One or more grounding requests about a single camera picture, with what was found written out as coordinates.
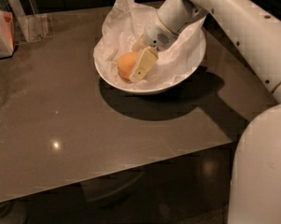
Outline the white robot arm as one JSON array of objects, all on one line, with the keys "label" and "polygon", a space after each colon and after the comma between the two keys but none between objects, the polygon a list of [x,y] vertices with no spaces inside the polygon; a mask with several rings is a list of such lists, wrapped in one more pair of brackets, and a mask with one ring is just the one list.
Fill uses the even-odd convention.
[{"label": "white robot arm", "polygon": [[281,20],[250,0],[165,0],[133,44],[140,80],[153,53],[169,49],[187,25],[209,14],[237,47],[275,106],[257,115],[235,151],[228,224],[281,224]]}]

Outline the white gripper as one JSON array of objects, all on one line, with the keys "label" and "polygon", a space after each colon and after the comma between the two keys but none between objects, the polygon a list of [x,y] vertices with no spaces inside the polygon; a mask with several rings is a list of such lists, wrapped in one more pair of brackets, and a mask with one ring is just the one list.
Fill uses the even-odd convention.
[{"label": "white gripper", "polygon": [[188,0],[165,0],[147,23],[143,35],[131,46],[132,51],[140,51],[130,80],[138,82],[144,79],[158,61],[157,51],[169,49],[189,25],[206,14],[204,9],[196,7]]}]

